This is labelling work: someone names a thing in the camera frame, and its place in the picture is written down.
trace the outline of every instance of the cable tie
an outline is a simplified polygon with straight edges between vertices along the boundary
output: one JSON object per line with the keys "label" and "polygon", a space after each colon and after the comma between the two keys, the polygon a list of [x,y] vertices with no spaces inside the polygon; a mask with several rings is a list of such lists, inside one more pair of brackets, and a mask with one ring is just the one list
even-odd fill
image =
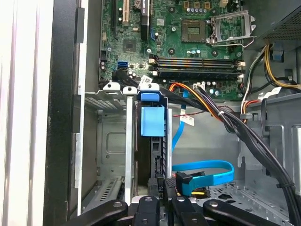
{"label": "cable tie", "polygon": [[294,183],[277,184],[276,186],[277,186],[277,188],[286,188],[286,187],[293,187],[293,186],[295,186],[295,184]]}
{"label": "cable tie", "polygon": [[221,114],[224,114],[224,111],[220,111],[217,115],[220,116]]}

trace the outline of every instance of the capacitor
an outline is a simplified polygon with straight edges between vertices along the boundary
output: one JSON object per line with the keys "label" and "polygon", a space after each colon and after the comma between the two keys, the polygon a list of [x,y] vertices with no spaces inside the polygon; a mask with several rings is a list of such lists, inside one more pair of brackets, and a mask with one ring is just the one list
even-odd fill
{"label": "capacitor", "polygon": [[123,11],[122,8],[119,8],[119,9],[118,9],[118,15],[119,15],[119,16],[122,16],[122,11]]}

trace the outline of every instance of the orange wire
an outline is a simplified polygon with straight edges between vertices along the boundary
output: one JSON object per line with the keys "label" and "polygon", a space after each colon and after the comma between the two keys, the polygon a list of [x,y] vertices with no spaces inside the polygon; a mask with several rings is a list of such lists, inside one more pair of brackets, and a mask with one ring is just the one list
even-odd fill
{"label": "orange wire", "polygon": [[259,100],[250,100],[248,102],[246,102],[243,106],[243,113],[245,114],[246,113],[246,108],[250,105],[250,104],[254,104],[254,103],[258,103]]}
{"label": "orange wire", "polygon": [[182,88],[185,88],[186,90],[188,90],[190,93],[192,93],[206,108],[207,108],[207,110],[209,111],[209,113],[212,115],[212,116],[214,116],[215,118],[217,118],[219,121],[221,121],[221,119],[211,110],[211,108],[207,105],[207,103],[193,90],[193,89],[191,89],[189,86],[186,86],[186,85],[184,85],[184,84],[182,84],[182,83],[177,83],[177,82],[175,82],[175,83],[173,83],[173,85],[171,85],[171,87],[170,87],[170,91],[172,91],[173,90],[173,88],[175,87],[175,86],[179,86],[179,87],[182,87]]}

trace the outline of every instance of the blue sata port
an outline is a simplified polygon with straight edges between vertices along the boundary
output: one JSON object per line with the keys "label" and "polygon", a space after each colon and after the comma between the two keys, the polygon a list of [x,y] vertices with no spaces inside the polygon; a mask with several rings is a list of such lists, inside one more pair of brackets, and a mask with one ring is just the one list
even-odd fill
{"label": "blue sata port", "polygon": [[128,61],[118,61],[117,62],[117,69],[127,70],[128,69]]}

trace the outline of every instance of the motherboard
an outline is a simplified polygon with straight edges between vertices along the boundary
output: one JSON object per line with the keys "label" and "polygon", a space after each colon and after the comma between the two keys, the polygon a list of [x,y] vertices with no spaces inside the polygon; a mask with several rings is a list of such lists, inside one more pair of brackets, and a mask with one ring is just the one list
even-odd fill
{"label": "motherboard", "polygon": [[[137,81],[147,75],[166,88],[184,82],[241,100],[242,46],[210,43],[215,17],[240,8],[238,0],[103,0],[100,80],[122,69]],[[241,17],[218,22],[224,40],[243,32]]]}

